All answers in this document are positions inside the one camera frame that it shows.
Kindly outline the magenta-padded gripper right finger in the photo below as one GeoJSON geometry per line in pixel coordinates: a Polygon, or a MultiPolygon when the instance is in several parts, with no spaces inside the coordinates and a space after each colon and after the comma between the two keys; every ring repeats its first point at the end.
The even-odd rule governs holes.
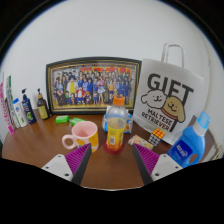
{"type": "Polygon", "coordinates": [[[182,169],[167,154],[158,155],[138,144],[133,144],[132,154],[135,157],[144,185],[148,185],[182,169]]]}

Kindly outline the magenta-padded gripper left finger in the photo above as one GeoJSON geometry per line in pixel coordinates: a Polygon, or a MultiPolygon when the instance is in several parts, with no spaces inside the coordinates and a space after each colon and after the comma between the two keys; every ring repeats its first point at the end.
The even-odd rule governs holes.
{"type": "Polygon", "coordinates": [[[87,144],[67,155],[57,154],[42,169],[80,185],[91,154],[91,144],[87,144]]]}

